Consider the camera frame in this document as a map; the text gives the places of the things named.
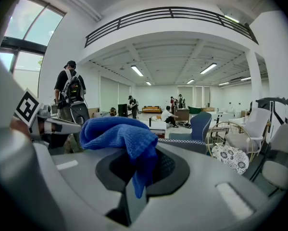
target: blue towel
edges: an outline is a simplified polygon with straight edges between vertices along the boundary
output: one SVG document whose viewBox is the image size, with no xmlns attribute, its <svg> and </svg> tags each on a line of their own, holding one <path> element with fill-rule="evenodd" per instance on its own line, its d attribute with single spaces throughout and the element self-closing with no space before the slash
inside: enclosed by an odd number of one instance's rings
<svg viewBox="0 0 288 231">
<path fill-rule="evenodd" d="M 132 178 L 137 198 L 141 198 L 145 185 L 152 184 L 158 137 L 144 123 L 126 117 L 90 119 L 82 126 L 80 142 L 91 150 L 126 148 L 130 163 L 137 169 Z"/>
</svg>

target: window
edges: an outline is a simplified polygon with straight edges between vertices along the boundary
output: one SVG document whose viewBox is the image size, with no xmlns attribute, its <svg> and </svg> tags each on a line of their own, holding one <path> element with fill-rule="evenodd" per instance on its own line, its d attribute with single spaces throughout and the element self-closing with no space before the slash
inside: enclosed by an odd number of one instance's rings
<svg viewBox="0 0 288 231">
<path fill-rule="evenodd" d="M 13 61 L 14 54 L 0 52 L 0 60 L 5 66 L 5 68 L 10 71 L 11 62 Z"/>
<path fill-rule="evenodd" d="M 13 72 L 14 80 L 25 90 L 26 88 L 38 96 L 38 82 L 42 56 L 20 52 Z"/>
<path fill-rule="evenodd" d="M 10 18 L 5 36 L 23 39 L 43 7 L 28 0 L 20 0 Z"/>
<path fill-rule="evenodd" d="M 44 1 L 19 0 L 10 17 L 0 59 L 22 89 L 29 88 L 36 96 L 43 55 L 63 16 Z"/>
<path fill-rule="evenodd" d="M 48 45 L 57 25 L 62 20 L 62 16 L 49 9 L 45 9 L 35 21 L 25 40 Z"/>
</svg>

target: backpack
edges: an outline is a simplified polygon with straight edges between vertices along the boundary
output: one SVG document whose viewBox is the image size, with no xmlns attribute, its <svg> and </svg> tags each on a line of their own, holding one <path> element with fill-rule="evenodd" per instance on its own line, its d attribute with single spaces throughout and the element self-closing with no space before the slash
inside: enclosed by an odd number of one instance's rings
<svg viewBox="0 0 288 231">
<path fill-rule="evenodd" d="M 79 80 L 79 74 L 71 75 L 69 69 L 65 70 L 68 80 L 65 83 L 65 86 L 62 90 L 62 98 L 66 103 L 74 103 L 77 101 L 84 101 L 84 89 Z"/>
</svg>

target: man with backpack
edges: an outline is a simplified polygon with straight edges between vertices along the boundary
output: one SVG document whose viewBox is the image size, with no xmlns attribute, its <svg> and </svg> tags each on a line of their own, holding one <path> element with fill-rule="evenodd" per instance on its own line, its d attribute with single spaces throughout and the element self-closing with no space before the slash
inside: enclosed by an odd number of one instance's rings
<svg viewBox="0 0 288 231">
<path fill-rule="evenodd" d="M 131 108 L 132 111 L 132 118 L 136 119 L 138 114 L 138 102 L 131 95 L 129 96 L 129 100 L 130 100 L 129 107 Z"/>
<path fill-rule="evenodd" d="M 83 78 L 75 71 L 75 61 L 69 61 L 57 77 L 54 87 L 55 103 L 58 109 L 58 118 L 75 122 L 71 115 L 71 103 L 76 101 L 84 101 L 84 94 L 86 94 L 86 87 Z M 74 134 L 74 139 L 82 151 L 80 145 L 80 136 Z M 65 148 L 66 153 L 71 153 L 71 148 Z"/>
</svg>

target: table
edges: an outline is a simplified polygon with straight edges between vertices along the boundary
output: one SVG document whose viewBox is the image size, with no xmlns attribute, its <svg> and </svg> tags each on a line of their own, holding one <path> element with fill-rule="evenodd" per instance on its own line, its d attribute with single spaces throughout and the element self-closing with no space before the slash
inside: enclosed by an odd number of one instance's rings
<svg viewBox="0 0 288 231">
<path fill-rule="evenodd" d="M 178 116 L 176 118 L 176 121 L 189 121 L 189 114 L 190 110 L 189 109 L 175 109 L 175 115 Z"/>
<path fill-rule="evenodd" d="M 149 127 L 149 121 L 141 121 Z M 151 121 L 150 131 L 155 133 L 159 138 L 165 138 L 166 122 L 164 121 Z"/>
<path fill-rule="evenodd" d="M 242 175 L 249 167 L 249 157 L 242 150 L 229 146 L 217 145 L 212 148 L 212 156 Z"/>
</svg>

